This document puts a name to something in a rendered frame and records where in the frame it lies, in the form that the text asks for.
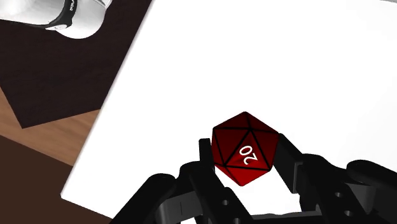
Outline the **white table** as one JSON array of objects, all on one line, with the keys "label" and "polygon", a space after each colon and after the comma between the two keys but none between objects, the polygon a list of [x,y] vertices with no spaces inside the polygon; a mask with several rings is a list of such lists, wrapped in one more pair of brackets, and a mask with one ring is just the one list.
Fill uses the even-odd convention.
[{"label": "white table", "polygon": [[397,0],[153,0],[61,196],[113,217],[243,111],[397,172]]}]

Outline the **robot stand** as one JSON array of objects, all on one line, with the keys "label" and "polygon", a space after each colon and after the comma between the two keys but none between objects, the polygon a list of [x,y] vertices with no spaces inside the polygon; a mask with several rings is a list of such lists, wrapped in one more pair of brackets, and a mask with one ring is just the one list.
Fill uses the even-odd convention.
[{"label": "robot stand", "polygon": [[0,21],[0,88],[21,128],[100,109],[151,2],[114,0],[85,39]]}]

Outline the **red twenty-sided die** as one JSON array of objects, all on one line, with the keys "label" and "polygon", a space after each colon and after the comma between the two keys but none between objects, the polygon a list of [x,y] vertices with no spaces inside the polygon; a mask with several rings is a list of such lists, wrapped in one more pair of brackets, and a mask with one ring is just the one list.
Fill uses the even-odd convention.
[{"label": "red twenty-sided die", "polygon": [[278,141],[276,130],[242,112],[212,129],[214,165],[244,186],[272,169]]}]

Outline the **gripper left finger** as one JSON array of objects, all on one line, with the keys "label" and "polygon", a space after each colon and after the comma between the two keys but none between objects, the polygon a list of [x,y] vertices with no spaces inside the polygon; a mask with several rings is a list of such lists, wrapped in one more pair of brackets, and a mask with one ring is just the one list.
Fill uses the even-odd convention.
[{"label": "gripper left finger", "polygon": [[200,139],[200,160],[188,162],[179,176],[150,176],[109,224],[253,224],[234,192],[214,172],[209,138]]}]

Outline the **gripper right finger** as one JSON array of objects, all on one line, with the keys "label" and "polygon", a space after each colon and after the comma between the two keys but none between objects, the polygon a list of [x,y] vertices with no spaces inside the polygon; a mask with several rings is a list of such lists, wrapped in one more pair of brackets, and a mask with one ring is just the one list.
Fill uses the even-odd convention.
[{"label": "gripper right finger", "polygon": [[339,168],[279,134],[274,167],[318,224],[397,224],[397,172],[369,160]]}]

